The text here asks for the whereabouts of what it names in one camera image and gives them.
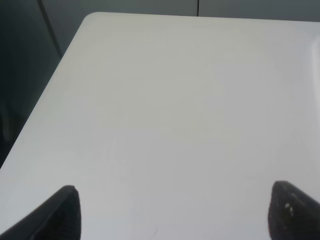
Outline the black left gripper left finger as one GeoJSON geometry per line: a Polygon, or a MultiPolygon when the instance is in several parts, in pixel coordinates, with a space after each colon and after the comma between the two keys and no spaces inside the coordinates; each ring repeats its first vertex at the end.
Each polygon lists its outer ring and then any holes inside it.
{"type": "Polygon", "coordinates": [[[79,240],[82,216],[79,192],[65,185],[0,235],[2,240],[79,240]]]}

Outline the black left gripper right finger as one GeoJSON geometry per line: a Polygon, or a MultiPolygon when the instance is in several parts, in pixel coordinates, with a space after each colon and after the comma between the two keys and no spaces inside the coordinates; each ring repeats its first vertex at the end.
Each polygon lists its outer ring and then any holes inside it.
{"type": "Polygon", "coordinates": [[[318,240],[320,203],[288,181],[276,181],[268,208],[272,240],[318,240]]]}

